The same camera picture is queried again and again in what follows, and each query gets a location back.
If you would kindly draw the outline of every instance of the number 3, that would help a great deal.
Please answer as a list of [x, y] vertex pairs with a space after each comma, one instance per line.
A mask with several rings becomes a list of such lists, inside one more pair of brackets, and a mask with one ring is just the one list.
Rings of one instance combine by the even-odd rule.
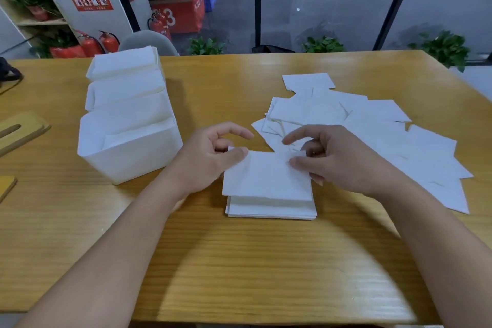
[[173, 11], [169, 8], [166, 8], [165, 10], [163, 10], [163, 13], [168, 19], [171, 20], [171, 22], [169, 22], [169, 20], [167, 21], [167, 26], [174, 26], [174, 24], [176, 23], [176, 19], [173, 17]]

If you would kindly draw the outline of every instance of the red cube stool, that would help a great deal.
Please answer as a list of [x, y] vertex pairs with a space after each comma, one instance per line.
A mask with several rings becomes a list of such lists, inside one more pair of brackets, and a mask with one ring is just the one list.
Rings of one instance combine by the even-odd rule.
[[151, 8], [167, 17], [172, 33], [193, 33], [202, 28], [205, 4], [203, 0], [152, 0]]

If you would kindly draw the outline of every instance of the fire extinguisher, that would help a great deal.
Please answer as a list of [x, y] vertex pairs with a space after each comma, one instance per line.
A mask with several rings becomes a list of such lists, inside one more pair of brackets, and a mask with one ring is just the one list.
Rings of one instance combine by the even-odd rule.
[[172, 41], [166, 18], [159, 11], [154, 11], [152, 13], [151, 18], [147, 20], [147, 27], [149, 30], [158, 32]]
[[83, 31], [74, 29], [77, 33], [82, 35], [82, 42], [80, 43], [82, 50], [86, 57], [94, 57], [95, 55], [102, 55], [104, 52], [104, 48], [101, 43], [91, 37], [89, 34], [84, 33]]
[[117, 52], [118, 47], [120, 46], [120, 41], [114, 35], [113, 33], [108, 33], [107, 31], [102, 31], [102, 35], [99, 37], [102, 41], [102, 45], [104, 45], [104, 48], [106, 48], [106, 51], [112, 53], [112, 52]]

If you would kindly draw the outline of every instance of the gray chair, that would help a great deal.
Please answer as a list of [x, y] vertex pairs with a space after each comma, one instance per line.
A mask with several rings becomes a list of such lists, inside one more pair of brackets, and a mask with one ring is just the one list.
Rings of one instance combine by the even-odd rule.
[[137, 31], [121, 42], [118, 51], [143, 48], [151, 45], [157, 48], [159, 56], [179, 56], [174, 45], [162, 34], [151, 30]]

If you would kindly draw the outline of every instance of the wooden table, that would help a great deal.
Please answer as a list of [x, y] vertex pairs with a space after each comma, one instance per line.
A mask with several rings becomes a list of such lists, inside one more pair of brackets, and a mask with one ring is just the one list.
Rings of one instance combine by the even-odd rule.
[[[52, 129], [0, 158], [19, 182], [0, 204], [0, 310], [26, 311], [157, 172], [113, 186], [77, 156], [89, 59], [12, 62], [26, 76], [0, 119], [33, 110]], [[337, 89], [394, 99], [424, 128], [458, 140], [472, 215], [492, 246], [492, 104], [421, 51], [163, 57], [181, 135], [264, 117], [288, 97], [282, 74], [327, 71]], [[269, 148], [256, 135], [243, 143]], [[375, 201], [313, 186], [313, 222], [224, 215], [222, 183], [190, 196], [163, 232], [135, 319], [201, 323], [438, 323], [427, 289]]]

